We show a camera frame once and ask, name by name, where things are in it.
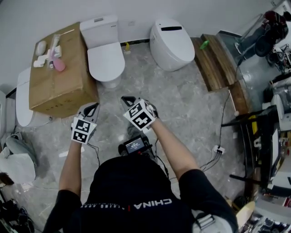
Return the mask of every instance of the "electrical outlet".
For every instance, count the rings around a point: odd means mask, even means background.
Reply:
[[[219,147],[218,145],[215,145],[214,147],[213,147],[213,152],[214,153],[220,153],[220,154],[224,154],[225,153],[225,148],[222,148],[222,147]]]
[[[130,27],[130,26],[134,26],[135,25],[135,21],[130,21],[129,23],[128,23],[128,26]]]

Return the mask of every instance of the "toilet tank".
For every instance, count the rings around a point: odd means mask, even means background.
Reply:
[[[97,17],[80,23],[80,31],[88,49],[118,42],[116,15]]]

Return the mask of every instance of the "green object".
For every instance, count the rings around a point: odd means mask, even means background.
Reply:
[[[203,44],[200,46],[200,49],[205,49],[208,46],[209,41],[204,41]]]

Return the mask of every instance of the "wall baseboard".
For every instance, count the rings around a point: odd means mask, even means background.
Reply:
[[[137,40],[137,41],[128,41],[127,43],[129,43],[129,45],[137,45],[137,44],[140,44],[140,43],[149,43],[150,42],[150,39],[143,39],[143,40]],[[123,43],[120,43],[121,47],[124,47],[126,46],[126,43],[123,42]]]
[[[233,33],[233,32],[229,32],[229,31],[220,30],[218,32],[218,34],[230,35],[230,36],[234,36],[234,37],[237,37],[237,38],[241,38],[241,35]]]
[[[10,91],[7,95],[6,95],[6,99],[9,98],[10,96],[12,96],[15,92],[16,92],[16,88],[14,88],[12,91]]]

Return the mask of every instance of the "handheld device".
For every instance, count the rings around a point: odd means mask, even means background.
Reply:
[[[92,137],[97,126],[97,117],[99,113],[99,103],[88,103],[80,107],[74,122],[71,124],[71,140],[82,144],[87,144]]]
[[[142,152],[152,147],[148,138],[142,137],[140,135],[124,142],[123,145],[129,155],[141,154]]]
[[[123,116],[139,131],[146,130],[156,119],[152,106],[148,105],[143,99],[137,99],[134,96],[123,96],[121,103],[127,111]]]

